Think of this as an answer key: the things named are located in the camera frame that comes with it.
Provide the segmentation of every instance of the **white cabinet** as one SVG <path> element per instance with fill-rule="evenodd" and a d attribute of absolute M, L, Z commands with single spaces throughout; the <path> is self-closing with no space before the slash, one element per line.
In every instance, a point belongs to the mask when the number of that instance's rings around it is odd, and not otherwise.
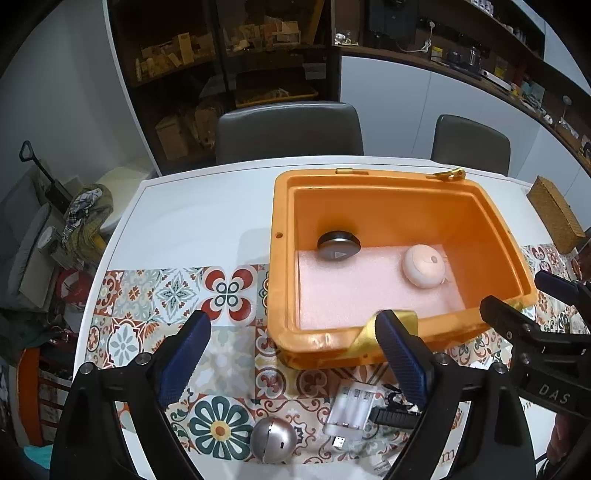
<path fill-rule="evenodd" d="M 550 132 L 540 126 L 530 154 L 517 178 L 530 183 L 538 175 L 551 180 L 566 195 L 581 166 L 572 154 Z"/>
<path fill-rule="evenodd" d="M 478 121 L 509 139 L 511 160 L 508 176 L 515 177 L 530 154 L 538 130 L 543 127 L 529 115 L 493 95 L 486 95 Z"/>
<path fill-rule="evenodd" d="M 427 101 L 413 147 L 414 158 L 430 158 L 435 124 L 440 115 L 462 116 L 479 121 L 481 102 L 488 94 L 467 83 L 431 73 Z"/>
<path fill-rule="evenodd" d="M 340 101 L 357 110 L 366 155 L 411 156 L 430 75 L 393 61 L 342 57 Z"/>
<path fill-rule="evenodd" d="M 505 134 L 511 143 L 510 177 L 521 169 L 540 128 L 536 120 L 504 100 L 459 80 L 432 73 L 413 157 L 431 157 L 435 125 L 444 114 L 469 118 Z"/>
<path fill-rule="evenodd" d="M 579 172 L 564 199 L 583 230 L 591 228 L 591 178 L 583 167 L 579 167 Z"/>
<path fill-rule="evenodd" d="M 552 65 L 556 70 L 562 72 L 569 79 L 579 85 L 585 92 L 591 95 L 591 87 L 585 79 L 583 72 L 575 62 L 569 49 L 552 27 L 546 23 L 546 37 L 544 43 L 544 61 Z"/>

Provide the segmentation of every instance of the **orange plastic box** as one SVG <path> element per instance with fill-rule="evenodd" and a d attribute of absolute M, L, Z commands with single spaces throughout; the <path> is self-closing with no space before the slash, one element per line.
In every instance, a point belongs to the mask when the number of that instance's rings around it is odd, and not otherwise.
<path fill-rule="evenodd" d="M 434 351 L 488 329 L 478 310 L 488 295 L 517 308 L 534 304 L 537 292 L 515 239 L 486 192 L 462 173 L 339 168 L 293 170 L 277 178 L 268 329 L 287 365 L 305 369 L 384 361 L 379 348 L 363 358 L 343 358 L 362 327 L 300 329 L 297 253 L 315 250 L 328 231 L 351 232 L 362 247 L 443 246 L 466 309 L 418 320 L 418 334 Z"/>

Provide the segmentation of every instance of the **metal screw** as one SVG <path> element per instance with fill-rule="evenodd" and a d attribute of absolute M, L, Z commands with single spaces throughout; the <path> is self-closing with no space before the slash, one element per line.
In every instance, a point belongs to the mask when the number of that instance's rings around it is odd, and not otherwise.
<path fill-rule="evenodd" d="M 435 361 L 439 365 L 449 365 L 449 364 L 451 364 L 453 362 L 453 358 L 450 357 L 446 353 L 436 353 L 435 354 Z"/>
<path fill-rule="evenodd" d="M 92 372 L 93 368 L 95 367 L 94 363 L 92 362 L 86 362 L 84 364 L 82 364 L 79 368 L 79 372 L 82 375 L 88 375 L 90 372 Z"/>
<path fill-rule="evenodd" d="M 135 363 L 137 363 L 138 365 L 145 365 L 150 361 L 151 358 L 151 353 L 144 352 L 135 357 Z"/>
<path fill-rule="evenodd" d="M 499 374 L 506 374 L 507 373 L 507 367 L 505 366 L 505 364 L 503 364 L 501 362 L 493 363 L 492 368 L 494 368 L 495 371 Z"/>

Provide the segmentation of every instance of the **silver metal ball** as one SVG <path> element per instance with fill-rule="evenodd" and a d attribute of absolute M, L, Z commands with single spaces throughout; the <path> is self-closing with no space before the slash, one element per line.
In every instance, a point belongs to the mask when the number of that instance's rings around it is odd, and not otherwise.
<path fill-rule="evenodd" d="M 263 463 L 287 460 L 296 448 L 297 435 L 289 422 L 277 417 L 260 420 L 251 433 L 252 454 Z"/>

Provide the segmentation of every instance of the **floral tile pattern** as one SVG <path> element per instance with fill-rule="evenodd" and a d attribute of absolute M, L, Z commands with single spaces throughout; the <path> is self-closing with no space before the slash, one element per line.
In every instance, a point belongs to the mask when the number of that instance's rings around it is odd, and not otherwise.
<path fill-rule="evenodd" d="M 105 274 L 99 296 L 96 299 L 96 315 L 111 316 L 113 314 L 115 301 L 121 294 L 123 273 L 121 270 L 110 270 Z"/>
<path fill-rule="evenodd" d="M 549 270 L 565 277 L 554 245 L 522 247 L 532 273 Z M 285 366 L 267 332 L 268 265 L 213 266 L 164 270 L 109 271 L 96 302 L 86 344 L 86 360 L 101 368 L 126 365 L 142 351 L 154 352 L 196 310 L 212 321 L 212 339 L 187 388 L 166 415 L 193 460 L 199 455 L 256 462 L 249 447 L 255 423 L 269 415 L 289 421 L 297 432 L 291 463 L 327 463 L 380 458 L 400 448 L 405 433 L 365 427 L 363 440 L 332 445 L 322 427 L 343 379 L 377 386 L 397 383 L 388 364 L 298 371 Z M 545 294 L 523 311 L 544 330 L 580 329 L 576 310 Z M 487 368 L 508 364 L 511 346 L 494 330 L 448 350 L 461 365 Z M 117 403 L 123 428 L 134 426 L 127 405 Z M 465 421 L 460 406 L 455 426 Z"/>
<path fill-rule="evenodd" d="M 160 270 L 152 294 L 154 320 L 168 325 L 185 322 L 197 310 L 203 268 Z"/>
<path fill-rule="evenodd" d="M 226 272 L 207 267 L 203 272 L 199 310 L 209 315 L 215 326 L 248 326 L 256 314 L 258 274 L 252 265 L 240 265 Z"/>
<path fill-rule="evenodd" d="M 88 331 L 86 341 L 87 362 L 93 362 L 97 367 L 105 365 L 107 340 L 111 334 L 113 323 L 110 317 L 94 315 Z"/>
<path fill-rule="evenodd" d="M 152 297 L 160 279 L 160 270 L 127 270 L 121 279 L 121 294 L 115 301 L 113 317 L 150 320 Z"/>
<path fill-rule="evenodd" d="M 208 395 L 251 398 L 255 392 L 254 327 L 213 327 L 189 384 Z"/>
<path fill-rule="evenodd" d="M 269 264 L 257 265 L 258 282 L 256 284 L 256 313 L 254 325 L 267 326 L 267 291 L 269 290 Z"/>

